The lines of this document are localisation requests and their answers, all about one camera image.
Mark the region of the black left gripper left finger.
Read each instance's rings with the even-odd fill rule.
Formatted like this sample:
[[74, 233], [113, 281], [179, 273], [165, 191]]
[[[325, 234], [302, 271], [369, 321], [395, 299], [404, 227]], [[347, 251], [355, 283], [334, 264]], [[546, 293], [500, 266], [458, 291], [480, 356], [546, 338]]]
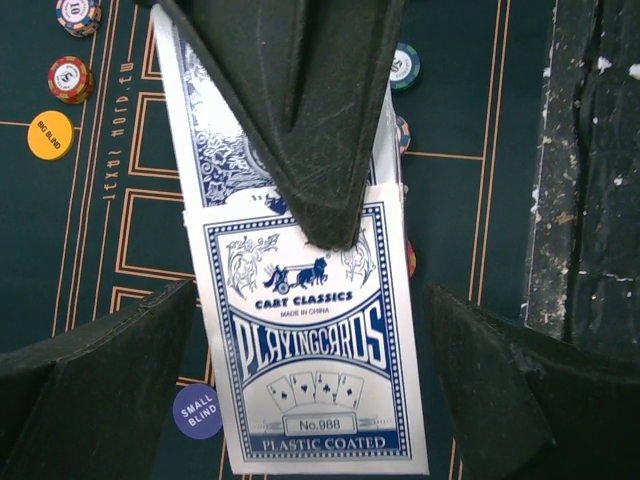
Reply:
[[2, 478], [148, 478], [194, 310], [194, 283], [174, 282], [2, 355]]

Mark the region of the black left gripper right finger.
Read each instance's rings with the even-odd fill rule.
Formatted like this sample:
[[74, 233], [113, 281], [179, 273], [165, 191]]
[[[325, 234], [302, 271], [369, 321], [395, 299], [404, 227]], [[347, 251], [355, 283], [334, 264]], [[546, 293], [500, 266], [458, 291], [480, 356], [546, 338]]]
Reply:
[[470, 479], [636, 479], [639, 367], [433, 284], [424, 314]]

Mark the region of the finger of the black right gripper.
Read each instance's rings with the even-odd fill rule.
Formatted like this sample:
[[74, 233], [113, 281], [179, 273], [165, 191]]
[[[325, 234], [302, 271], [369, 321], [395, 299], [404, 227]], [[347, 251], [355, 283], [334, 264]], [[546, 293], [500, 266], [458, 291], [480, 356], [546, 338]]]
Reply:
[[401, 1], [165, 1], [308, 240], [357, 238]]

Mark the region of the green poker chip stack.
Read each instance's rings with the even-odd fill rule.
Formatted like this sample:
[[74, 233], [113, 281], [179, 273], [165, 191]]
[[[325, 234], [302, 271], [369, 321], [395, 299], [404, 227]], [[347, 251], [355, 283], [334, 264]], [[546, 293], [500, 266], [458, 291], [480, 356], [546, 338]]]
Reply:
[[394, 53], [389, 83], [392, 91], [402, 91], [417, 80], [421, 68], [418, 52], [408, 43], [399, 42]]

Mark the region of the purple small blind button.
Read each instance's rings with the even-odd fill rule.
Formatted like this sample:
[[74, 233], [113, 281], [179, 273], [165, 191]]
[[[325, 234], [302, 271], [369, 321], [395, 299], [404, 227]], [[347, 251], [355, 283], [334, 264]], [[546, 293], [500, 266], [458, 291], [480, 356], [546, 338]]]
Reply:
[[206, 384], [181, 389], [174, 399], [172, 416], [177, 428], [195, 440], [214, 437], [223, 424], [217, 392]]

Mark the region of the blue backed playing card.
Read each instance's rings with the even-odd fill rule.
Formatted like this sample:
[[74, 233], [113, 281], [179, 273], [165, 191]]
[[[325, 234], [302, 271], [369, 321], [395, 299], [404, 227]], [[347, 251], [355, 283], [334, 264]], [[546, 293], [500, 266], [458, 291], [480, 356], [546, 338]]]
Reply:
[[[189, 210], [260, 198], [278, 208], [284, 198], [247, 133], [194, 49], [157, 1], [151, 7], [181, 188]], [[389, 81], [369, 158], [365, 188], [399, 174]]]

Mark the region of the blue playing card deck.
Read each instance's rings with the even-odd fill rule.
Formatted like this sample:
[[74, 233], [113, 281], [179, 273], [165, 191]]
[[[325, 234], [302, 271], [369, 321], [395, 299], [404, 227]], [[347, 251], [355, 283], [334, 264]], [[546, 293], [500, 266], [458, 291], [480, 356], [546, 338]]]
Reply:
[[183, 218], [232, 471], [427, 474], [402, 187], [366, 189], [345, 251], [271, 187]]

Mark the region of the orange chips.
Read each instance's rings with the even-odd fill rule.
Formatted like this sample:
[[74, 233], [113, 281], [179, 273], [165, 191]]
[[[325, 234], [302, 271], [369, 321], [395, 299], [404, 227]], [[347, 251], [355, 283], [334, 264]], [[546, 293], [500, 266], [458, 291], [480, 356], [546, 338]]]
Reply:
[[72, 55], [60, 57], [51, 65], [47, 83], [54, 97], [72, 105], [88, 100], [95, 86], [92, 71]]

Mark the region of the yellow big blind button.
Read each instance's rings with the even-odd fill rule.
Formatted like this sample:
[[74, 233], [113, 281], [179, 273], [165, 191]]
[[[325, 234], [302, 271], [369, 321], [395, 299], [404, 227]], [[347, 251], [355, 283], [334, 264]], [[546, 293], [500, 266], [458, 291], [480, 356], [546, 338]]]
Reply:
[[27, 142], [37, 158], [57, 161], [70, 151], [74, 136], [75, 129], [67, 115], [57, 110], [47, 110], [31, 121]]

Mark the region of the orange poker chip stack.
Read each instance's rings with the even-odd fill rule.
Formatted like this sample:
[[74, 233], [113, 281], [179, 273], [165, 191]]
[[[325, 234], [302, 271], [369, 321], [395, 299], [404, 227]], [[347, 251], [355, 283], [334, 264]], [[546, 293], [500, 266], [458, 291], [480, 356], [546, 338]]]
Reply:
[[412, 277], [417, 268], [417, 257], [410, 241], [407, 242], [407, 256], [408, 256], [408, 272], [409, 272], [409, 276]]

